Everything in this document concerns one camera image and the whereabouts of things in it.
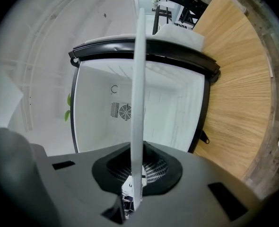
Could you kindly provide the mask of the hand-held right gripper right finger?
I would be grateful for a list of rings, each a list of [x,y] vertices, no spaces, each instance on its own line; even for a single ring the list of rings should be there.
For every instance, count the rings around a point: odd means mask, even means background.
[[[262,202],[238,178],[216,163],[171,147],[154,144],[183,167],[177,185],[163,195],[144,197],[130,218],[131,227],[242,227],[261,210]],[[219,183],[247,212],[231,221],[209,188]]]

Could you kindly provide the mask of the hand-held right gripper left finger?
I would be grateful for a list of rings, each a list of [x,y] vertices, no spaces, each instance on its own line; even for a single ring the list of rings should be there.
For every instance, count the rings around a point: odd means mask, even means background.
[[[31,144],[33,161],[32,217],[44,227],[130,227],[124,217],[121,181],[106,163],[128,148],[108,148],[47,156]]]

